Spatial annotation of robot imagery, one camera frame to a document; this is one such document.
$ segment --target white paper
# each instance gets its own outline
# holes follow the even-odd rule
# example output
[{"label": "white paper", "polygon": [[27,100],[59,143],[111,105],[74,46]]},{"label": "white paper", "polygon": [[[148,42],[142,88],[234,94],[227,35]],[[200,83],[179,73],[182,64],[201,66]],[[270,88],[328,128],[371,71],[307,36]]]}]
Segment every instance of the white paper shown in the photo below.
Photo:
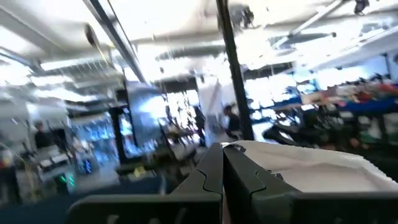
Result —
[{"label": "white paper", "polygon": [[398,184],[361,156],[337,151],[237,141],[256,164],[302,192],[396,191]]}]

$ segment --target ceiling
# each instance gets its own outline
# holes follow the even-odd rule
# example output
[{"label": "ceiling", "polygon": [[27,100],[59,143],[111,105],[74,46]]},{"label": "ceiling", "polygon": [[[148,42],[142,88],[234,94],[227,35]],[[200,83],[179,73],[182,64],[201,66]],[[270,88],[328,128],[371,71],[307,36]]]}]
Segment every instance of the ceiling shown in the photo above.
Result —
[{"label": "ceiling", "polygon": [[[8,55],[25,62],[25,66],[18,65],[25,78],[13,76],[14,81],[10,78],[6,81],[4,77],[3,86],[15,88],[30,83],[33,90],[64,88],[81,96],[113,97],[112,89],[121,87],[121,68],[127,71],[131,64],[118,51],[119,46],[114,45],[114,38],[104,29],[104,23],[98,22],[98,15],[90,10],[88,2],[0,1],[0,55],[1,49],[6,49]],[[216,1],[99,2],[110,18],[117,17],[149,81],[217,73],[220,65],[226,63]],[[323,58],[319,62],[322,66],[313,66],[322,68],[338,58],[327,57],[339,56],[341,51],[398,25],[395,0],[370,0],[365,16],[353,13],[354,0],[342,1],[300,33],[286,38],[334,3],[333,0],[230,0],[233,17],[239,15],[243,6],[249,6],[254,13],[254,28],[235,30],[239,62],[255,69],[298,60],[308,64],[315,58]],[[98,47],[87,41],[87,24],[98,38]],[[0,60],[0,66],[13,64],[3,57]],[[35,77],[46,77],[46,81]]]}]

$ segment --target person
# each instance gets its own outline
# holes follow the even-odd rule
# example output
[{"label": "person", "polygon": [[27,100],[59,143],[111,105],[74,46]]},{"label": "person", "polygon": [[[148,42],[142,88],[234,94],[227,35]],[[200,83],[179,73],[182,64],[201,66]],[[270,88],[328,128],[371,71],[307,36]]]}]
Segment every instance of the person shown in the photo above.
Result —
[{"label": "person", "polygon": [[224,107],[224,115],[229,118],[228,127],[226,128],[225,132],[228,137],[239,140],[239,137],[233,134],[234,131],[240,131],[241,129],[241,120],[238,115],[234,114],[232,111],[233,106],[227,105]]},{"label": "person", "polygon": [[49,136],[48,133],[44,132],[43,122],[36,121],[34,125],[37,130],[37,132],[35,133],[36,149],[53,146],[54,143],[52,141],[52,138]]},{"label": "person", "polygon": [[195,123],[198,128],[197,133],[200,138],[200,146],[205,147],[205,135],[203,134],[203,132],[205,131],[205,116],[200,111],[198,106],[194,106],[193,109],[195,110]]}]

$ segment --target black pole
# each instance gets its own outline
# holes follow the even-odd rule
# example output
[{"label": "black pole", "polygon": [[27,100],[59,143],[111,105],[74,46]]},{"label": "black pole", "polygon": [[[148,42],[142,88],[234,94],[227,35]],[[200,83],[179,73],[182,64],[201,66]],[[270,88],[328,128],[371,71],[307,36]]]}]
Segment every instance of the black pole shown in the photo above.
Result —
[{"label": "black pole", "polygon": [[221,24],[223,37],[225,41],[225,49],[228,55],[229,68],[231,69],[231,77],[234,85],[236,102],[238,103],[239,114],[241,117],[241,127],[244,140],[254,140],[253,129],[251,126],[250,112],[248,107],[248,99],[244,91],[241,67],[236,53],[236,45],[234,40],[234,32],[232,30],[231,19],[229,17],[228,1],[217,0],[218,22]]},{"label": "black pole", "polygon": [[119,115],[122,113],[122,111],[123,110],[118,107],[110,108],[109,114],[111,115],[111,119],[112,119],[114,140],[116,142],[116,149],[118,151],[119,162],[120,162],[120,164],[126,164],[127,157],[126,157],[126,153],[124,152],[123,135],[121,133],[120,119],[119,119]]}]

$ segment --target cable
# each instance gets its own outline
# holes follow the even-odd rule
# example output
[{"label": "cable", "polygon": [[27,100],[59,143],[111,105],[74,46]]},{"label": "cable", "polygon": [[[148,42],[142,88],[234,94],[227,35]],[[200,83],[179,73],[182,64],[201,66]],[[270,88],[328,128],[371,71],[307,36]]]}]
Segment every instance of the cable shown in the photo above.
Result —
[{"label": "cable", "polygon": [[[28,180],[29,180],[30,191],[31,191],[31,192],[34,192],[35,187],[34,187],[34,181],[33,181],[32,171],[31,171],[31,169],[30,169],[28,163],[26,163],[25,159],[22,158],[21,155],[19,155],[17,152],[15,152],[14,150],[12,150],[10,147],[8,147],[7,145],[5,145],[4,143],[0,142],[0,146],[2,146],[3,148],[7,149],[7,150],[10,151],[10,152],[12,152],[15,156],[17,156],[17,157],[22,161],[22,163],[23,163],[24,166],[25,166],[25,171],[26,171],[26,174],[27,174],[27,177],[28,177]],[[32,194],[32,199],[33,199],[33,201],[36,201],[36,195],[35,195],[35,194]]]}]

